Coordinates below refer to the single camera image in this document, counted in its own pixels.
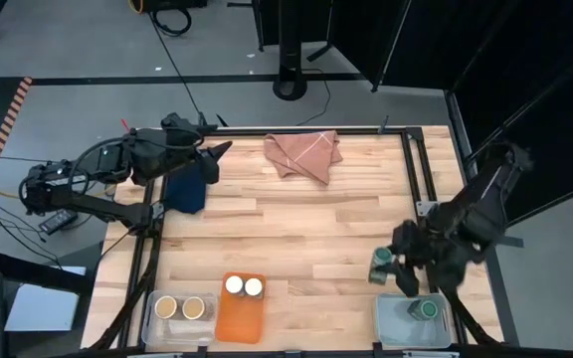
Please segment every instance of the clear plastic container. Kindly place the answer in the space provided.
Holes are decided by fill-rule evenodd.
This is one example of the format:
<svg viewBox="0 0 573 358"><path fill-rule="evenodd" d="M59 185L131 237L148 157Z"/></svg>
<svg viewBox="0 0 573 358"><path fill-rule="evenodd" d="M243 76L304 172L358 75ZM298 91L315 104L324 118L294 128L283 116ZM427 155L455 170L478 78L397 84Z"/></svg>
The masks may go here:
<svg viewBox="0 0 573 358"><path fill-rule="evenodd" d="M190 297L200 297L205 302L206 310L199 319L184 318L182 313L175 314L173 318L161 319L154 312L154 305L158 298L169 295L178 302L181 309L182 302ZM143 319L142 340L150 346L192 344L207 346L215 338L216 317L218 317L218 297L211 293L165 292L155 290L147 297L145 318Z"/></svg>
<svg viewBox="0 0 573 358"><path fill-rule="evenodd" d="M437 317L419 321L408 313L411 303L429 297L438 307ZM375 297L375 334L388 347L447 348L452 343L448 303L438 293L408 298L403 294L382 293Z"/></svg>

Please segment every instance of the concrete floor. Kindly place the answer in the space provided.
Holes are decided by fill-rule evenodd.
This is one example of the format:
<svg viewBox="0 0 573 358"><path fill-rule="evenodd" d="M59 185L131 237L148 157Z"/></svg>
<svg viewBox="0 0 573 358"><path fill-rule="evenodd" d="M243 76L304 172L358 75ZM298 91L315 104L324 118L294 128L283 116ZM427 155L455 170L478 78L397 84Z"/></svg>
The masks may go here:
<svg viewBox="0 0 573 358"><path fill-rule="evenodd" d="M165 38L180 72L185 76L276 73L277 49L258 52L251 10L227 8L225 3L211 0L207 8L191 10L194 25L187 36ZM175 19L170 15L164 21L171 24ZM318 47L306 45L304 55ZM356 73L335 50L314 64L304 62L304 66L327 73ZM14 0L0 16L0 77L174 75L148 19L132 13L125 1ZM328 86L332 98L327 114L311 124L379 124L386 114L390 115L389 124L450 124L440 90L382 89L371 93L364 81L329 82ZM215 114L219 113L232 126L293 125L321 111L326 101L321 82L309 83L306 96L294 102L277 99L271 83L189 87L208 120L216 123ZM90 145L122 133L121 118L134 127L157 126L172 111L196 119L183 85L32 87L3 155L72 159ZM33 164L1 160L0 190L16 192ZM0 197L0 204L24 214L18 201ZM525 238L524 249L497 250L523 346L573 349L573 255L568 257L566 238L552 235L549 225L561 225L564 222L559 218L563 217L571 218L573 225L572 208L563 211L559 206L553 209L559 210L556 214L546 212L548 216L541 214L512 228L509 234ZM24 218L35 225L43 221ZM67 257L65 264L92 268L105 227L92 219L73 231L54 234L44 247L58 257ZM45 261L1 230L0 250L25 260ZM28 357L70 352L78 348L81 333L79 320L70 334L42 335L35 340L17 337L15 351Z"/></svg>

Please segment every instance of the orange tray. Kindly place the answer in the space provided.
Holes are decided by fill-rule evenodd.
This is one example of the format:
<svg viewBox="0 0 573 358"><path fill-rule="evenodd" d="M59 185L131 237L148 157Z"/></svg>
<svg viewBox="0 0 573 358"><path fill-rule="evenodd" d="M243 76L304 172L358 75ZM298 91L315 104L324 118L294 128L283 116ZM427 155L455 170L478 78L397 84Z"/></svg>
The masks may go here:
<svg viewBox="0 0 573 358"><path fill-rule="evenodd" d="M263 297L252 298L229 293L225 288L225 282L232 275L239 276L242 280L259 279L263 283ZM222 342L250 344L260 342L263 335L266 288L267 280L261 274L225 273L220 293L218 321L216 322L216 339Z"/></svg>

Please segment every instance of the towel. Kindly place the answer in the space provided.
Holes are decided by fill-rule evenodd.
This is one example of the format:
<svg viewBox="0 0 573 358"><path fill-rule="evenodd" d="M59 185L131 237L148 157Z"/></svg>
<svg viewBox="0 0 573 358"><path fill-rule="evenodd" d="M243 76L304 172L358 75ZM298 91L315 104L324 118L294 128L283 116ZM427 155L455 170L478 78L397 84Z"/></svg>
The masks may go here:
<svg viewBox="0 0 573 358"><path fill-rule="evenodd" d="M337 132L327 130L304 134L269 134L265 137L265 156L281 178L299 173L328 185L328 168L342 160Z"/></svg>

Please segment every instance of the wooden plank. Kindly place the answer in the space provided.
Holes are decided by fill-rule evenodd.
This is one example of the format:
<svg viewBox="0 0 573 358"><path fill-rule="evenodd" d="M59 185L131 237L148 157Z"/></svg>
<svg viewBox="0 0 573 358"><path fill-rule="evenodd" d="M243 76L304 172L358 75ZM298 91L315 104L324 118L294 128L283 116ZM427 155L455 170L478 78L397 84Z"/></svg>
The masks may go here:
<svg viewBox="0 0 573 358"><path fill-rule="evenodd" d="M425 127L424 133L431 164L436 163L437 192L450 199L462 181L448 128ZM415 215L399 137L340 136L344 160L330 168L328 186L300 176L279 178L261 138L209 138L206 144L228 139L234 145L221 161L220 182L208 188L206 209L194 216L166 214L156 289L219 294L227 271L267 276L263 340L214 342L210 351L371 349L374 297L400 290L392 277L385 286L366 281L370 256L390 243L396 225ZM416 170L422 182L419 161ZM142 188L124 183L116 200L134 203L142 195ZM105 246L120 234L120 226L111 225ZM94 342L122 305L131 250L133 240L101 263L84 342ZM420 283L427 292L422 272ZM461 296L475 303L474 314L493 310L485 273L478 268L469 273ZM497 326L487 312L481 322ZM130 342L138 324L132 320Z"/></svg>

